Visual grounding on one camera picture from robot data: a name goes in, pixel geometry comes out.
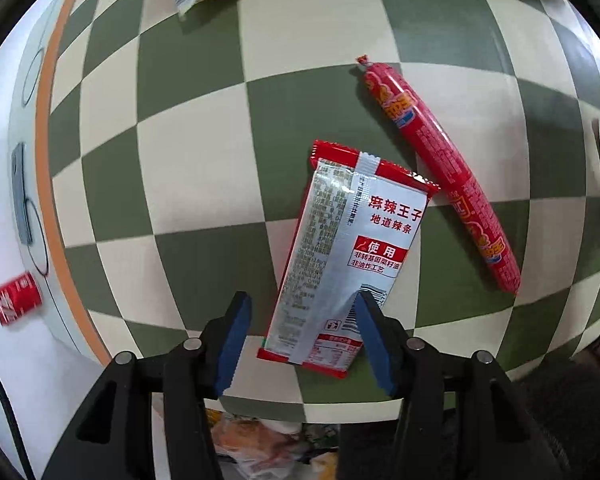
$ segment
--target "nutrition label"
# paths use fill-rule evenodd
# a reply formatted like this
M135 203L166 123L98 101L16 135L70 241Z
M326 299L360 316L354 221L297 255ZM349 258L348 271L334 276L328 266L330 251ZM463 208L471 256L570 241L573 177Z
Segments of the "nutrition label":
M353 170L321 160L278 298L267 344L289 356L302 333L347 205Z

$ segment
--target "soda can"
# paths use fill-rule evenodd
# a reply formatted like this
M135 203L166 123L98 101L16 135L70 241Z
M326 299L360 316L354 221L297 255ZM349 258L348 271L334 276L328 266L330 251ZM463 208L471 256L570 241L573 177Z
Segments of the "soda can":
M7 325L42 304L29 271L0 286L0 324Z

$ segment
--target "sausage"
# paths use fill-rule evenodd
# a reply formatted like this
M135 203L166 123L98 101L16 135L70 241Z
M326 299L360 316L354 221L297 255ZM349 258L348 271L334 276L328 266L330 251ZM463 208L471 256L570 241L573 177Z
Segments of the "sausage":
M385 63L357 59L365 84L400 133L424 160L470 232L501 290L515 293L520 269L484 191L427 105Z

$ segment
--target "red label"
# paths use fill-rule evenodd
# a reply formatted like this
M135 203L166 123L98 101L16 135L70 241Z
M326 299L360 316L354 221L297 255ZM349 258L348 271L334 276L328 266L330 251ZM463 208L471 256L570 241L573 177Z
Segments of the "red label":
M320 334L318 339L322 341L333 341L334 343L343 343L351 346L362 346L362 341L356 341L355 339L350 339L348 337L339 335Z
M379 256L385 260L391 260L401 264L407 256L407 249L398 247L395 245L388 244L381 240L374 240L373 238L367 238L365 236L359 236L356 238L356 243L353 246L355 251L361 253L372 254L373 256Z

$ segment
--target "black cable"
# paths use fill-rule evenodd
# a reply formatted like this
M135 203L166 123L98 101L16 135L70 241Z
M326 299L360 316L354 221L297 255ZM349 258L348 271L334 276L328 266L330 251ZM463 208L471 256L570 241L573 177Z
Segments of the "black cable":
M27 455L27 450L24 447L24 442L22 441L22 435L20 434L20 428L18 427L18 421L16 420L16 416L13 413L13 408L11 407L11 403L9 402L9 397L7 396L7 392L2 386L0 382L0 404L2 405L2 410L4 411L4 416L7 419L7 423L9 425L9 430L11 431L11 437L13 438L13 443L16 447L16 451L18 452L18 457L20 459L20 463L22 464L22 469L24 470L24 475L27 480L36 480L35 475L33 474L33 469L31 468L31 462L29 462L29 456Z

